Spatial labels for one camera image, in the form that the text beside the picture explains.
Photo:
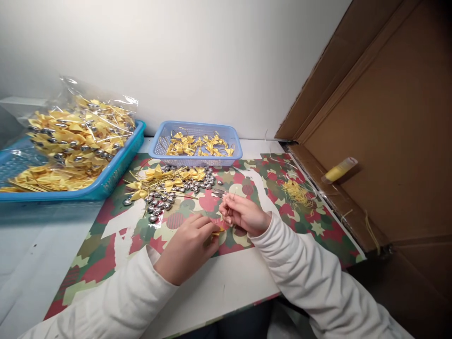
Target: camouflage mat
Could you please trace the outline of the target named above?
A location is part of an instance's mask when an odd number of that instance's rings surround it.
[[[238,160],[230,168],[214,168],[214,175],[223,185],[214,188],[235,193],[261,204],[269,199],[279,211],[283,221],[297,233],[311,233],[324,248],[338,256],[343,267],[364,259],[362,250],[351,238],[339,220],[320,196],[314,199],[315,206],[291,206],[282,184],[287,177],[299,183],[305,176],[293,166],[289,154],[262,154],[259,160]],[[149,160],[149,155],[139,153],[129,170],[153,168],[158,161]],[[121,268],[131,255],[146,244],[162,253],[178,227],[193,213],[201,212],[214,222],[222,223],[218,211],[220,199],[213,191],[201,190],[195,195],[198,200],[177,198],[171,210],[164,212],[155,225],[149,226],[143,217],[145,202],[135,201],[123,206],[128,188],[124,180],[134,181],[128,172],[119,181],[112,195],[106,199],[96,221],[75,257],[63,283],[52,302],[46,319],[61,312],[75,300],[82,298],[87,290],[101,284]],[[220,247],[214,256],[225,255],[252,247],[246,232],[231,227],[222,232]]]

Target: brown cardboard panel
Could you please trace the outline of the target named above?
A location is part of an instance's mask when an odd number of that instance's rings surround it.
[[[275,137],[293,140],[311,121],[402,0],[354,0]]]
[[[402,246],[400,251],[452,304],[452,242]]]
[[[452,234],[452,45],[447,17],[423,1],[306,141],[391,242]]]
[[[303,145],[291,145],[289,150],[303,170],[313,179],[322,195],[326,196],[330,206],[339,218],[346,215],[342,223],[347,227],[366,255],[369,252],[374,252],[377,249],[377,245],[367,230],[363,210],[339,185],[327,185],[321,181],[326,171]],[[389,241],[386,236],[381,233],[371,220],[370,223],[380,247],[388,245]]]
[[[401,252],[347,270],[416,339],[450,337],[451,304]]]

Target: white wall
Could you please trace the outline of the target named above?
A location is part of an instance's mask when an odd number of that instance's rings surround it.
[[[272,138],[351,0],[0,0],[0,98],[72,75],[164,120]]]

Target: right hand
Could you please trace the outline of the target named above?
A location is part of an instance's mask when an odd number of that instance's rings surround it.
[[[223,197],[220,205],[220,213],[223,214],[227,224],[240,226],[252,237],[263,234],[272,221],[271,215],[265,213],[251,200],[239,195],[233,196],[230,193]]]

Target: left hand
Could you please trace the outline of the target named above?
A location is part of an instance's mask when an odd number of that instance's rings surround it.
[[[154,269],[169,283],[180,286],[218,251],[218,237],[204,242],[220,227],[201,214],[190,216],[176,231],[166,249],[154,264]]]

